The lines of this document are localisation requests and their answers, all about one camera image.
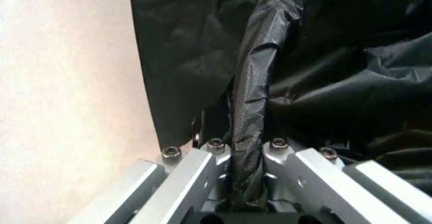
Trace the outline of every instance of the black fabric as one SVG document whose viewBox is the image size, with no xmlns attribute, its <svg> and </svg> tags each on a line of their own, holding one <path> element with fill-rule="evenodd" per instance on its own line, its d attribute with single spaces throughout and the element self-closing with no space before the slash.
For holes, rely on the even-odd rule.
<svg viewBox="0 0 432 224">
<path fill-rule="evenodd" d="M 268 84 L 273 65 L 293 23 L 299 0 L 260 0 L 249 19 L 234 80 L 234 209 L 264 208 L 261 145 Z"/>
<path fill-rule="evenodd" d="M 431 195 L 432 0 L 257 1 L 132 0 L 161 146 L 190 138 L 234 76 L 235 209 L 264 206 L 274 137 L 374 159 Z"/>
<path fill-rule="evenodd" d="M 191 138 L 191 121 L 224 93 L 257 0 L 131 0 L 160 147 Z"/>
</svg>

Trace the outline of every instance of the wrinkled black material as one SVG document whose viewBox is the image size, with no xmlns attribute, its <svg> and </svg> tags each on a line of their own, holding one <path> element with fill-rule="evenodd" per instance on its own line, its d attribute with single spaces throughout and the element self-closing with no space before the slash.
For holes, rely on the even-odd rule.
<svg viewBox="0 0 432 224">
<path fill-rule="evenodd" d="M 189 136 L 235 72 L 221 107 L 235 208 L 264 203 L 272 137 L 374 159 L 432 195 L 432 0 L 260 0 L 250 14 L 256 1 L 132 0 L 161 145 Z"/>
<path fill-rule="evenodd" d="M 264 206 L 261 145 L 273 65 L 301 3 L 260 0 L 249 19 L 234 80 L 233 208 Z"/>
<path fill-rule="evenodd" d="M 257 0 L 131 0 L 150 110 L 162 147 L 225 91 Z"/>
</svg>

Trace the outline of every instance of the hex socket bolt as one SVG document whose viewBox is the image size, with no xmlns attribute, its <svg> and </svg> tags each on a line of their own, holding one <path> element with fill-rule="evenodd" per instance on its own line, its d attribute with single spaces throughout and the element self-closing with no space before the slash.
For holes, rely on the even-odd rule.
<svg viewBox="0 0 432 224">
<path fill-rule="evenodd" d="M 179 147 L 165 147 L 161 154 L 162 161 L 166 164 L 176 164 L 182 158 L 182 150 Z"/>
<path fill-rule="evenodd" d="M 270 149 L 279 151 L 288 149 L 288 143 L 282 138 L 274 138 L 270 143 Z"/>
<path fill-rule="evenodd" d="M 219 138 L 213 138 L 207 143 L 207 151 L 215 155 L 222 154 L 225 151 L 225 144 Z"/>
<path fill-rule="evenodd" d="M 322 147 L 320 148 L 320 153 L 327 160 L 333 161 L 337 158 L 337 152 L 330 147 Z"/>
</svg>

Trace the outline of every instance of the metal bracket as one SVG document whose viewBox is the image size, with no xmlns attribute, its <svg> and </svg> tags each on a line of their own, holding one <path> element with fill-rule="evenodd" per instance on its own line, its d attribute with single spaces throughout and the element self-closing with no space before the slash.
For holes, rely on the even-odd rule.
<svg viewBox="0 0 432 224">
<path fill-rule="evenodd" d="M 345 223 L 407 223 L 314 149 L 265 161 L 309 213 L 330 209 Z"/>
<path fill-rule="evenodd" d="M 224 202 L 228 192 L 229 185 L 229 167 L 231 164 L 231 148 L 223 144 L 220 139 L 211 139 L 201 147 L 202 151 L 213 153 L 216 159 L 216 168 L 218 169 L 218 179 L 211 190 L 207 201 L 204 203 L 201 211 L 216 211 L 216 208 Z"/>
<path fill-rule="evenodd" d="M 294 150 L 283 139 L 276 138 L 263 145 L 264 181 L 267 185 L 269 203 L 277 212 L 297 212 L 293 206 L 295 197 L 273 172 L 274 164 L 284 165 Z"/>
</svg>

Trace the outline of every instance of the black plastic sheet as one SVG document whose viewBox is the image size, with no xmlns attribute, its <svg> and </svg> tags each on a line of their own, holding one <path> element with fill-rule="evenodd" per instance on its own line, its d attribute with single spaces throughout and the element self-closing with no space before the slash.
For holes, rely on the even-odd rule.
<svg viewBox="0 0 432 224">
<path fill-rule="evenodd" d="M 374 159 L 432 194 L 432 0 L 257 1 L 132 0 L 160 144 L 186 141 L 234 76 L 221 108 L 235 209 L 263 207 L 274 137 Z"/>
<path fill-rule="evenodd" d="M 257 0 L 131 0 L 150 110 L 162 147 L 191 138 L 191 121 L 234 75 Z"/>
</svg>

